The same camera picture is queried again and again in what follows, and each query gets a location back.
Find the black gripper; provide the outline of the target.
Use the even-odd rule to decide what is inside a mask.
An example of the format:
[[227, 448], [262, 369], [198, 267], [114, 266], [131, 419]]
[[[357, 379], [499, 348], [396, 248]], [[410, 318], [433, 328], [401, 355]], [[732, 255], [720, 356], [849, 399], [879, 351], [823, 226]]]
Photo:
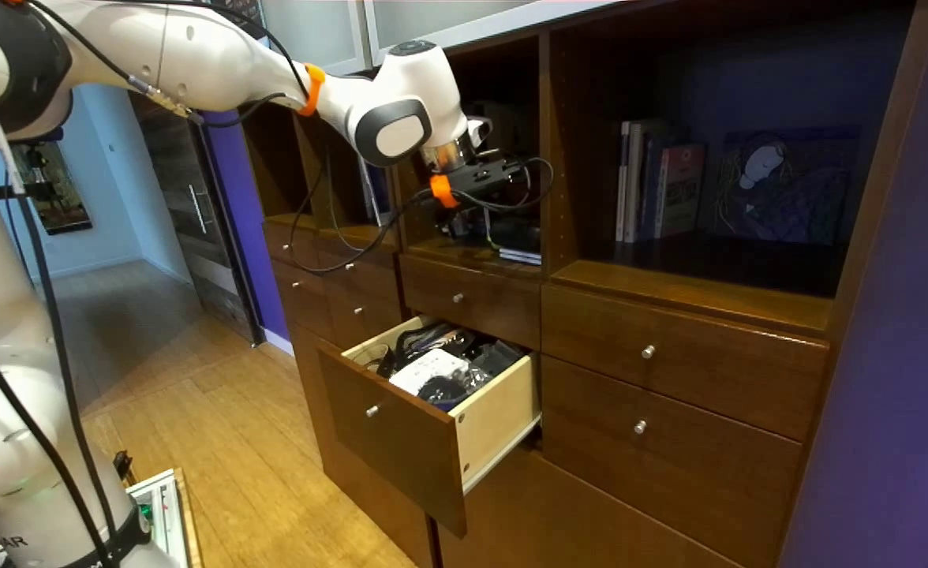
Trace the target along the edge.
[[528, 160], [480, 157], [433, 178], [439, 229], [468, 245], [540, 248], [540, 189]]

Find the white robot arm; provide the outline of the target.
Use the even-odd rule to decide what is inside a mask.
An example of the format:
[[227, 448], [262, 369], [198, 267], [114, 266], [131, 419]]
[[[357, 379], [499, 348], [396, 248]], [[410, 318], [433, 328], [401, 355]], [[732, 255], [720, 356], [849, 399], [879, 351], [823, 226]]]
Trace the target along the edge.
[[[0, 156], [57, 133], [78, 84], [118, 84], [176, 116], [244, 105], [319, 116], [373, 167], [424, 160], [439, 203], [504, 167], [428, 40], [340, 78], [198, 0], [0, 0]], [[0, 220], [0, 550], [8, 568], [169, 568], [75, 426], [55, 328]]]

